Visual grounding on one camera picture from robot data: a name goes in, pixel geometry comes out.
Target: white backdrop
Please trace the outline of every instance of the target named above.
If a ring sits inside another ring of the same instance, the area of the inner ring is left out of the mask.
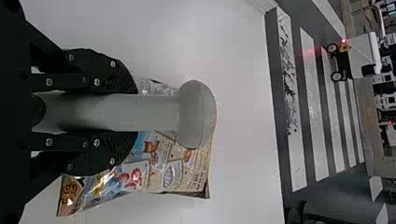
[[[64,49],[91,48],[138,76],[206,83],[218,102],[208,201],[129,195],[55,218],[60,182],[21,223],[283,223],[263,15],[244,0],[24,0],[27,19]]]

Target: screw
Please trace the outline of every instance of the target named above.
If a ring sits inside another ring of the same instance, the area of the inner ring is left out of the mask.
[[[46,139],[46,147],[52,147],[53,144],[53,139],[52,138],[47,138]]]
[[[111,158],[111,159],[110,159],[110,165],[114,165],[114,164],[116,164],[116,159]]]
[[[95,86],[100,86],[100,80],[99,80],[99,78],[96,78],[96,79],[93,80],[93,85],[95,85]]]
[[[69,59],[70,62],[73,62],[75,59],[73,54],[67,55],[67,58]]]
[[[46,79],[46,85],[47,85],[47,86],[52,86],[52,85],[53,85],[53,80],[52,80],[52,78],[47,78],[47,79]]]
[[[94,147],[99,147],[99,146],[100,146],[100,140],[99,140],[99,139],[95,139],[95,140],[93,141],[93,146],[94,146]]]

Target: wheel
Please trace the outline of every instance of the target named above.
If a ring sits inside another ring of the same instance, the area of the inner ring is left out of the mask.
[[[338,50],[338,46],[334,43],[330,44],[326,48],[327,52],[330,54],[334,54]]]
[[[341,73],[339,73],[339,72],[332,73],[332,81],[333,82],[339,82],[342,80],[344,80],[344,76]]]

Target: cartoon illustration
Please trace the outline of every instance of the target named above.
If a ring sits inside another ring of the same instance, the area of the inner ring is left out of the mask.
[[[131,181],[127,183],[124,187],[131,189],[140,189],[143,184],[142,171],[139,168],[134,168],[131,172]]]
[[[151,165],[155,165],[158,163],[158,149],[159,149],[160,142],[155,141],[154,143],[152,142],[147,142],[145,141],[145,150],[143,153],[149,153],[151,156]]]
[[[193,150],[187,149],[187,150],[184,152],[184,159],[183,159],[183,161],[184,161],[184,162],[189,162],[189,160],[190,160],[190,158],[191,158],[191,156],[192,156],[192,153],[193,153]]]

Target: black bracket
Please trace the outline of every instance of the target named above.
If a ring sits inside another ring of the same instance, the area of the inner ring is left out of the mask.
[[[27,148],[47,154],[74,155],[59,164],[63,167],[62,173],[89,176],[120,165],[131,152],[136,137],[136,132],[32,133]]]
[[[64,72],[27,74],[32,92],[138,94],[131,73],[121,61],[91,49],[66,50],[62,55],[68,62]],[[74,72],[67,72],[71,67]]]

